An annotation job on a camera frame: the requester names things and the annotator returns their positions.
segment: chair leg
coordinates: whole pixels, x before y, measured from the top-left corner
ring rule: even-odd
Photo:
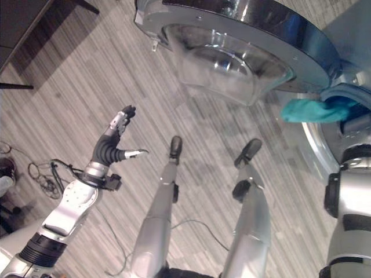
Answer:
[[[7,84],[0,83],[0,89],[26,89],[32,90],[34,87],[31,85]]]
[[[83,8],[95,14],[99,14],[99,10],[96,7],[94,7],[92,4],[87,3],[85,0],[71,0],[71,1],[75,2],[77,5],[82,6]]]
[[[0,225],[7,233],[14,232],[14,229],[11,227],[8,221],[4,217],[1,217],[1,216],[0,216]]]

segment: black furniture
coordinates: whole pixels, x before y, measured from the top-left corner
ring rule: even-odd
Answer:
[[[54,0],[0,0],[0,74]],[[84,0],[71,0],[99,14]],[[30,85],[0,83],[0,89],[33,89]]]

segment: washing machine door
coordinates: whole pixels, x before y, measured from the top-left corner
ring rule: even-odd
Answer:
[[[137,0],[135,23],[175,52],[181,82],[252,105],[276,88],[320,92],[340,75],[330,40],[273,0]]]

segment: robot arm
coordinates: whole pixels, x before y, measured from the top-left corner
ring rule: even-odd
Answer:
[[[348,148],[338,173],[326,187],[325,209],[337,218],[328,265],[320,278],[370,277],[371,273],[371,145]]]
[[[84,172],[66,187],[60,204],[44,220],[23,250],[12,258],[1,272],[1,278],[49,277],[48,274],[85,222],[89,211],[100,200],[103,190],[119,189],[120,176],[107,176],[110,165],[147,152],[142,149],[116,149],[134,115],[135,107],[132,106],[118,112],[96,144],[92,160]]]
[[[174,150],[173,142],[174,139],[170,154]],[[233,197],[242,203],[242,209],[221,278],[264,277],[271,240],[270,215],[263,182],[249,163],[260,147],[260,140],[252,140],[235,161],[239,175]],[[133,278],[210,278],[192,271],[169,269],[166,263],[176,165],[170,156],[150,210],[140,228],[130,269]]]

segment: black cable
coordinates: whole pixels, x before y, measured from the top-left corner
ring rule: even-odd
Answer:
[[[50,161],[47,163],[35,163],[31,159],[31,157],[26,152],[22,151],[21,149],[15,148],[3,140],[0,140],[0,143],[3,144],[0,146],[1,154],[9,154],[11,153],[12,150],[14,150],[24,155],[30,161],[30,163],[27,166],[27,173],[37,184],[39,184],[40,188],[42,189],[42,191],[44,192],[46,196],[52,199],[59,199],[61,197],[64,191],[64,185],[62,182],[63,181],[68,182],[68,181],[60,178],[56,170],[55,164],[52,164]],[[52,161],[69,166],[59,159],[53,159]],[[52,175],[41,173],[40,170],[46,170],[46,169],[50,169],[50,171],[52,172]],[[71,166],[71,171],[72,171],[72,174],[75,175],[75,173],[80,170],[73,168]]]
[[[195,219],[184,220],[184,221],[179,222],[175,226],[172,226],[172,229],[175,229],[175,228],[179,227],[180,225],[185,224],[185,223],[189,223],[189,222],[199,223],[199,224],[205,226],[208,229],[211,236],[215,239],[215,241],[218,242],[218,244],[220,246],[222,246],[222,248],[224,248],[227,252],[229,252],[229,249],[216,237],[216,235],[214,235],[214,233],[211,231],[210,227],[207,226],[204,222],[202,222],[200,220],[195,220]]]

